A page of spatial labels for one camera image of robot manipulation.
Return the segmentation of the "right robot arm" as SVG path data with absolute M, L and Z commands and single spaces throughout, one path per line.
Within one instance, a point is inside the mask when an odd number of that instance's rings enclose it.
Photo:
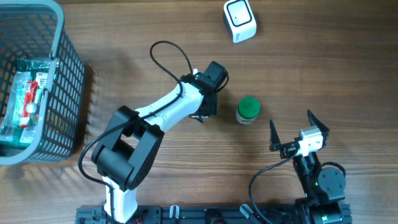
M 282 144 L 274 122 L 270 121 L 270 150 L 279 151 L 281 159 L 290 159 L 305 194 L 289 209 L 292 223 L 344 224 L 352 223 L 351 209 L 346 198 L 346 171 L 336 162 L 321 163 L 317 151 L 326 146 L 330 129 L 310 111 L 310 127 L 299 136 Z

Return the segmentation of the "green 3M gloves package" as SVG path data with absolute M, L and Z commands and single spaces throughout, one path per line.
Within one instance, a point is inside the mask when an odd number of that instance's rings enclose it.
M 27 60 L 19 59 L 17 61 L 16 72 L 31 72 L 32 79 L 37 72 L 48 73 L 49 77 L 50 62 L 43 60 Z M 37 126 L 39 122 L 21 129 L 18 126 L 7 125 L 7 108 L 6 114 L 1 122 L 1 143 L 13 147 L 27 147 L 35 138 Z

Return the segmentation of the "yellow liquid bottle silver cap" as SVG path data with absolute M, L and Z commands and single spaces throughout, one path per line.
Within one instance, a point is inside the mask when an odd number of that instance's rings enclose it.
M 37 123 L 39 117 L 39 105 L 34 102 L 28 103 L 25 107 L 25 110 L 28 113 L 30 120 L 33 123 Z

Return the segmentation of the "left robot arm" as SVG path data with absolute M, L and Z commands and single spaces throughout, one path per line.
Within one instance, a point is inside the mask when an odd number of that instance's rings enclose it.
M 149 173 L 165 133 L 189 116 L 202 121 L 216 114 L 217 94 L 229 81 L 227 72 L 192 72 L 156 102 L 132 110 L 117 109 L 104 133 L 90 146 L 91 161 L 106 186 L 104 218 L 127 223 L 138 209 L 137 188 Z

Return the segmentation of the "red snack stick packet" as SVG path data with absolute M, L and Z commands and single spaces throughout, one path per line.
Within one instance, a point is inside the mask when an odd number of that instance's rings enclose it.
M 48 73 L 37 72 L 35 74 L 35 77 L 31 81 L 27 81 L 24 83 L 25 97 L 24 97 L 22 116 L 19 123 L 19 127 L 21 129 L 36 124 L 30 120 L 30 117 L 26 112 L 25 107 L 27 106 L 28 103 L 31 102 L 37 103 L 40 106 L 44 88 L 47 85 L 47 79 L 48 79 Z

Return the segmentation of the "green lid white jar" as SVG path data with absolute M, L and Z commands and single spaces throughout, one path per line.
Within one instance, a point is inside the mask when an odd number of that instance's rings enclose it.
M 236 119 L 241 124 L 251 124 L 259 115 L 261 110 L 260 102 L 254 97 L 243 98 L 236 110 Z

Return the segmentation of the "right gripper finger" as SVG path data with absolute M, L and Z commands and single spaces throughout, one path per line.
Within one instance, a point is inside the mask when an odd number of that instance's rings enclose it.
M 277 134 L 277 130 L 275 128 L 275 125 L 274 125 L 274 122 L 272 119 L 269 121 L 269 124 L 270 124 L 270 132 L 271 132 L 269 149 L 272 152 L 279 151 L 281 143 L 280 143 L 279 135 Z
M 307 110 L 307 116 L 310 124 L 312 126 L 316 126 L 321 131 L 323 137 L 329 136 L 329 128 L 326 127 L 318 118 L 316 118 L 316 116 L 310 110 Z

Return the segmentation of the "light green wipes sachet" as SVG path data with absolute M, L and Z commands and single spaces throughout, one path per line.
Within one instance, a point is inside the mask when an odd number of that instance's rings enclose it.
M 9 102 L 7 105 L 7 125 L 19 125 L 25 97 L 24 83 L 31 80 L 31 72 L 16 72 L 14 75 Z

